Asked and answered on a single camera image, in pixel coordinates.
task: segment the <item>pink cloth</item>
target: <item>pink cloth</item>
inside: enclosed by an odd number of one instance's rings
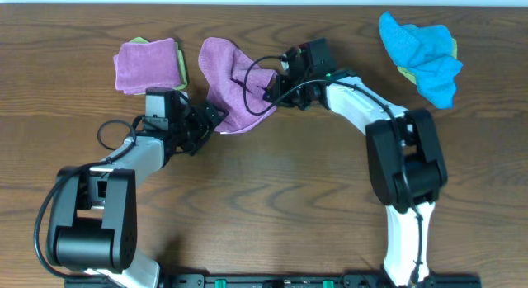
[[[201,46],[198,64],[209,82],[207,100],[229,112],[214,131],[224,134],[244,133],[271,115],[276,107],[262,116],[254,116],[246,110],[243,100],[244,76],[253,62],[229,40],[210,37]],[[247,104],[259,112],[270,105],[262,95],[276,72],[255,65],[247,77]]]
[[[174,39],[124,43],[114,56],[115,89],[138,94],[148,87],[172,88],[182,84],[175,45]]]

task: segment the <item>blue cloth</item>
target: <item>blue cloth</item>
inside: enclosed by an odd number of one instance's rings
[[[379,18],[379,34],[393,62],[414,74],[422,96],[436,108],[453,107],[455,75],[462,63],[451,56],[453,40],[447,27],[400,26],[385,12]]]

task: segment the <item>black cable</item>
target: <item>black cable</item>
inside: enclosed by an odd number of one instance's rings
[[[99,130],[97,132],[97,138],[98,139],[100,139],[101,131],[104,128],[104,126],[109,125],[109,124],[122,124],[122,125],[127,126],[130,129],[130,136],[132,137],[132,143],[130,143],[128,147],[126,147],[123,151],[119,152],[114,157],[108,157],[105,160],[100,161],[100,162],[88,163],[88,164],[81,165],[79,167],[76,167],[74,170],[70,171],[69,173],[67,173],[64,177],[61,177],[60,180],[58,182],[56,182],[55,185],[53,186],[53,188],[51,188],[51,190],[49,191],[48,195],[46,196],[46,198],[42,202],[42,205],[40,206],[38,215],[36,216],[35,229],[33,231],[33,244],[34,244],[34,247],[35,247],[36,256],[37,256],[37,258],[39,258],[40,264],[42,265],[42,267],[44,267],[44,269],[46,271],[48,271],[50,274],[52,274],[54,276],[63,278],[65,280],[80,280],[80,279],[88,279],[88,278],[108,279],[108,276],[105,276],[105,275],[69,275],[69,274],[65,274],[65,273],[62,273],[60,271],[55,270],[44,259],[44,255],[42,253],[42,250],[40,249],[39,234],[40,234],[40,225],[42,224],[42,218],[44,217],[44,213],[46,212],[46,208],[48,207],[48,204],[50,203],[50,201],[53,198],[53,196],[55,195],[55,193],[57,193],[71,177],[73,177],[73,176],[75,176],[75,175],[77,175],[77,174],[79,174],[81,172],[84,172],[84,171],[86,171],[87,169],[89,169],[91,167],[100,166],[100,165],[107,165],[107,164],[113,163],[116,160],[118,160],[120,158],[123,158],[128,152],[130,152],[131,149],[134,148],[135,142],[136,142],[135,129],[132,128],[132,125],[130,125],[127,122],[124,122],[122,120],[109,120],[109,121],[103,123],[101,125],[101,127],[99,127]]]
[[[249,72],[251,72],[251,69],[257,65],[259,62],[265,60],[265,59],[278,59],[278,60],[282,60],[284,57],[283,56],[264,56],[264,57],[261,57],[257,60],[255,60],[255,62],[253,62],[249,68],[247,69],[247,72],[246,72],[246,75],[244,76],[244,83],[243,83],[243,86],[242,86],[242,90],[243,90],[243,97],[244,97],[244,105],[246,106],[246,110],[247,112],[249,112],[250,114],[254,115],[254,116],[262,116],[264,114],[266,114],[273,106],[276,106],[277,103],[281,102],[284,98],[285,98],[285,95],[282,95],[280,96],[276,101],[274,101],[272,104],[270,104],[264,111],[260,111],[260,112],[254,112],[252,111],[250,108],[249,108],[249,105],[248,105],[248,99],[246,98],[246,92],[248,91],[248,86],[247,86],[247,83],[248,83],[248,75],[249,75]]]
[[[290,90],[286,91],[280,97],[278,97],[274,102],[272,102],[263,111],[254,112],[254,111],[249,109],[248,102],[246,101],[246,81],[248,79],[249,71],[254,66],[254,64],[258,63],[262,59],[267,59],[267,58],[273,58],[273,56],[267,56],[267,57],[263,57],[261,59],[257,59],[257,61],[255,61],[252,64],[252,66],[249,67],[249,69],[246,72],[246,77],[244,78],[244,88],[243,88],[244,89],[244,103],[246,105],[247,111],[250,114],[252,114],[252,115],[261,116],[261,115],[265,114],[273,106],[276,106],[282,100],[284,100],[293,91],[296,91],[297,89],[299,89],[299,88],[301,88],[301,87],[303,87],[303,86],[305,86],[305,85],[307,85],[309,83],[324,83],[326,85],[336,84],[336,85],[340,85],[340,86],[343,86],[343,87],[349,87],[349,88],[354,89],[354,90],[356,90],[358,92],[361,92],[362,94],[364,94],[365,96],[370,98],[373,102],[375,102],[377,105],[379,105],[382,108],[382,110],[385,113],[387,113],[387,115],[389,116],[391,124],[392,124],[393,129],[394,129],[394,137],[396,139],[396,144],[398,145],[398,151],[400,152],[400,155],[401,155],[403,189],[406,191],[405,193],[406,193],[406,195],[408,197],[408,204],[411,207],[412,211],[414,211],[414,213],[416,214],[416,219],[417,219],[417,222],[418,222],[418,252],[417,252],[417,260],[415,261],[416,266],[414,267],[414,270],[411,272],[411,276],[409,278],[409,283],[408,283],[408,286],[416,286],[416,284],[418,283],[418,280],[419,280],[420,265],[422,264],[422,248],[423,248],[423,246],[422,246],[422,240],[423,240],[422,221],[423,221],[423,216],[420,213],[420,211],[418,210],[418,208],[416,207],[416,205],[414,203],[414,200],[413,200],[413,196],[411,194],[411,189],[410,189],[410,186],[409,186],[409,183],[408,183],[408,178],[407,178],[407,169],[405,168],[405,156],[403,155],[403,151],[402,151],[401,146],[400,146],[401,143],[402,143],[403,138],[402,138],[402,135],[400,134],[400,131],[399,131],[399,128],[398,128],[398,122],[396,121],[396,118],[394,117],[393,112],[390,110],[390,108],[387,105],[385,105],[383,102],[381,102],[378,98],[374,97],[373,95],[371,95],[370,93],[368,93],[364,89],[361,89],[360,87],[357,87],[356,85],[352,85],[352,84],[344,83],[344,82],[340,82],[340,81],[331,81],[331,80],[326,80],[326,79],[313,79],[313,80],[309,80],[309,81],[300,83],[297,86],[292,87]]]

